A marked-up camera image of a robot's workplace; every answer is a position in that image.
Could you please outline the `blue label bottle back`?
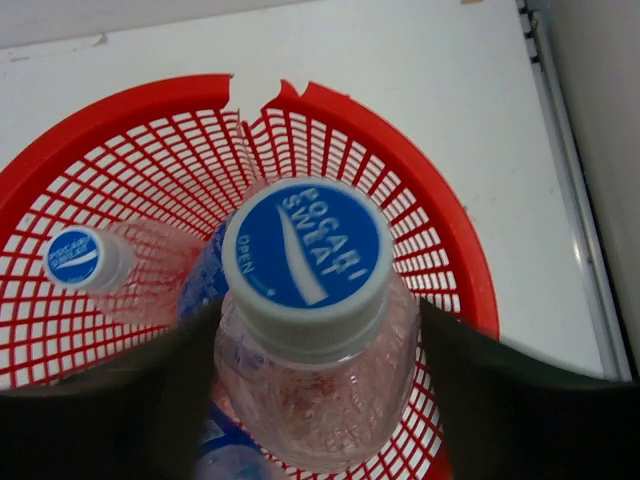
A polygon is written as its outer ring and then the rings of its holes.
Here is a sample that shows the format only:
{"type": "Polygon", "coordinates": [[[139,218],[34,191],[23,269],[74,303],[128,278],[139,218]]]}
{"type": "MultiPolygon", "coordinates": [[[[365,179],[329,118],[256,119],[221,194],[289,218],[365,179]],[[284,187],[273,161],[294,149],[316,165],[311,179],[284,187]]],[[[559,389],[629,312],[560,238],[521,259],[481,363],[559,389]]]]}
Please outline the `blue label bottle back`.
{"type": "Polygon", "coordinates": [[[204,422],[193,479],[285,479],[253,439],[215,403],[204,422]]]}

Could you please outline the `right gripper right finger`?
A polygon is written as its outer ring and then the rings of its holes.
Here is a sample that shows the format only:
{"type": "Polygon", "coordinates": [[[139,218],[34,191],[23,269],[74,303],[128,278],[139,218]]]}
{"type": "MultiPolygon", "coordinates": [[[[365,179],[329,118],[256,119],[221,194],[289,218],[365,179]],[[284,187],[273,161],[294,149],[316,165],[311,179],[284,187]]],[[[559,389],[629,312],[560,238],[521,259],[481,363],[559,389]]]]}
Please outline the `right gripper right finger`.
{"type": "Polygon", "coordinates": [[[456,479],[636,479],[639,385],[533,358],[420,302],[456,479]]]}

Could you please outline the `clear bottle white cap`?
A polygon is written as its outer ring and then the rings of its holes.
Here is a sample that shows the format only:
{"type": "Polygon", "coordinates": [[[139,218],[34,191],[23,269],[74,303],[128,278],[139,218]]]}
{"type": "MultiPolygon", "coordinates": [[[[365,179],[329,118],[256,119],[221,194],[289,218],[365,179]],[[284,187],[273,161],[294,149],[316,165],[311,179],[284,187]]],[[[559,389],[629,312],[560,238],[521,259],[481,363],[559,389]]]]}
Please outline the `clear bottle white cap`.
{"type": "Polygon", "coordinates": [[[117,323],[173,326],[182,285],[204,245],[149,219],[102,229],[71,225],[46,244],[43,269],[54,285],[86,293],[117,323]]]}
{"type": "Polygon", "coordinates": [[[278,180],[231,217],[216,370],[236,417],[282,462],[348,470],[396,429],[419,315],[392,262],[384,215],[336,180],[278,180]]]}

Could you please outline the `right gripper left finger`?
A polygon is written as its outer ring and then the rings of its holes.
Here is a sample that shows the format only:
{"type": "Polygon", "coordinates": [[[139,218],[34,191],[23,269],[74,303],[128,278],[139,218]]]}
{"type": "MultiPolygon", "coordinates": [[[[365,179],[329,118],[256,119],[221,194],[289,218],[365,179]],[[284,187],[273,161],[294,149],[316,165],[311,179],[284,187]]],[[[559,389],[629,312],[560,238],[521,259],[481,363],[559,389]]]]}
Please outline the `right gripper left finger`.
{"type": "Polygon", "coordinates": [[[1,393],[4,479],[189,479],[215,378],[215,301],[49,386],[1,393]]]}

